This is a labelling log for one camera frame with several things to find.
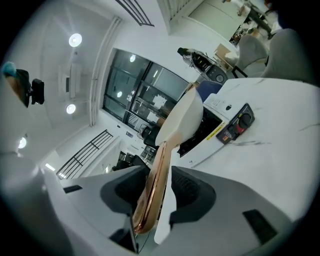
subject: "yellow stripe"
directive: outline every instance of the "yellow stripe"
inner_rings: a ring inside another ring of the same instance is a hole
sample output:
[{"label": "yellow stripe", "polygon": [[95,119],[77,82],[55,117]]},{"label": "yellow stripe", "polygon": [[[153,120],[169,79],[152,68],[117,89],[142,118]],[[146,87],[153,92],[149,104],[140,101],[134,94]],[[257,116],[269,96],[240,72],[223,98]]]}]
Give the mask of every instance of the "yellow stripe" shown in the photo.
[{"label": "yellow stripe", "polygon": [[224,126],[225,126],[225,122],[222,122],[217,128],[215,128],[215,130],[208,136],[206,137],[206,140],[210,140],[213,136],[216,135],[217,132],[219,132]]}]

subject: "black railing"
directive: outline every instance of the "black railing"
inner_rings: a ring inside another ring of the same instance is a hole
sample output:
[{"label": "black railing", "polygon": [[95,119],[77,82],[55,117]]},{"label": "black railing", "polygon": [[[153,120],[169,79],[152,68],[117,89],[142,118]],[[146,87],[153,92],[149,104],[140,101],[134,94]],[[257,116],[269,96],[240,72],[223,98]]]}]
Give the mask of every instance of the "black railing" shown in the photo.
[{"label": "black railing", "polygon": [[146,25],[154,27],[137,0],[116,0],[116,2],[121,5],[140,26]]},{"label": "black railing", "polygon": [[72,179],[113,136],[104,130],[70,158],[56,173],[59,179]]}]

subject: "ceiling light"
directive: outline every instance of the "ceiling light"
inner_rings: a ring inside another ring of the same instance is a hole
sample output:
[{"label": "ceiling light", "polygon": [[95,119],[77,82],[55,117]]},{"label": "ceiling light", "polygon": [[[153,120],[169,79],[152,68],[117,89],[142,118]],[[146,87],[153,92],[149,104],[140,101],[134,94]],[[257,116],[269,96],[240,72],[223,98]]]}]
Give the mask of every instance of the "ceiling light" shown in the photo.
[{"label": "ceiling light", "polygon": [[27,140],[26,140],[26,138],[22,137],[22,138],[20,139],[20,143],[19,143],[18,148],[19,148],[19,149],[23,149],[26,145],[27,145]]},{"label": "ceiling light", "polygon": [[69,45],[71,47],[77,47],[81,44],[81,42],[82,42],[82,36],[78,33],[73,34],[69,38]]},{"label": "ceiling light", "polygon": [[130,62],[134,62],[136,60],[136,55],[132,54],[130,57]]},{"label": "ceiling light", "polygon": [[66,112],[68,114],[72,114],[75,111],[76,111],[76,106],[74,104],[70,104],[69,106],[66,107]]},{"label": "ceiling light", "polygon": [[49,168],[51,171],[55,171],[56,169],[55,168],[53,168],[50,164],[48,164],[48,163],[46,163],[45,164],[45,167],[47,167],[47,168]]}]

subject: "window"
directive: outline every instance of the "window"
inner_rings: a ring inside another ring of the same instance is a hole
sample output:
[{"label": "window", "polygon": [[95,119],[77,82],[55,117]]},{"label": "window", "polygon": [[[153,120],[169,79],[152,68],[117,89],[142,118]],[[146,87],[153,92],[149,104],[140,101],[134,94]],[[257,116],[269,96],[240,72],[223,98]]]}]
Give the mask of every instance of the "window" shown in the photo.
[{"label": "window", "polygon": [[161,127],[188,83],[164,67],[118,50],[111,65],[103,108],[136,131]]}]

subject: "ceiling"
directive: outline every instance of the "ceiling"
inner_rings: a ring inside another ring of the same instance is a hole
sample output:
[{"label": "ceiling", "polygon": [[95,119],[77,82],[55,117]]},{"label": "ceiling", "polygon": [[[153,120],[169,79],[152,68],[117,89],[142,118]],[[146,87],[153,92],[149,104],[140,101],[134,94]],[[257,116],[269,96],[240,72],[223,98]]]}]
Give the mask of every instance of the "ceiling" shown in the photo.
[{"label": "ceiling", "polygon": [[[14,62],[17,69],[29,72],[30,81],[38,78],[45,84],[44,104],[29,105],[34,122],[28,134],[37,136],[88,113],[95,60],[113,15],[94,3],[90,5],[86,1],[86,4],[93,11],[66,0],[44,4],[21,30],[7,55],[7,60]],[[82,35],[82,43],[75,48],[69,45],[69,37],[74,33]],[[59,66],[68,74],[71,63],[80,64],[82,68],[80,91],[74,102],[59,94],[58,83]],[[70,103],[76,105],[72,115],[66,113]]]}]

